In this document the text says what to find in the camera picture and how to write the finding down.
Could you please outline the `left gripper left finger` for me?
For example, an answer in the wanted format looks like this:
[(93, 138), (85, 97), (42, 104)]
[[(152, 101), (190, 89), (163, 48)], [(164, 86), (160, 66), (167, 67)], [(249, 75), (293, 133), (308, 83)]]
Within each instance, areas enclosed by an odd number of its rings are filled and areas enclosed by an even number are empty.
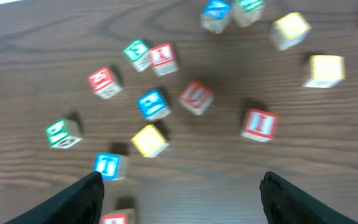
[(6, 224), (98, 224), (103, 199), (102, 175), (94, 171)]

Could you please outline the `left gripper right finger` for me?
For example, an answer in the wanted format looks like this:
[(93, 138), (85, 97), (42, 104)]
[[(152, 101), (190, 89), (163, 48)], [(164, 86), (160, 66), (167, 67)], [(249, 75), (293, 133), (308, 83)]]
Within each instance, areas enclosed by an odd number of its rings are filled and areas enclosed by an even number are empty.
[(358, 224), (268, 171), (259, 185), (268, 224)]

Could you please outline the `blue T block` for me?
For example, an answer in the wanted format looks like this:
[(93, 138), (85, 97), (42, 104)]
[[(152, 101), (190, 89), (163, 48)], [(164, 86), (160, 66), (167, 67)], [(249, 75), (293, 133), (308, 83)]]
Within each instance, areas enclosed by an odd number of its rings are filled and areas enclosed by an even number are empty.
[(100, 152), (96, 155), (93, 170), (100, 172), (104, 180), (125, 179), (129, 157), (119, 154)]

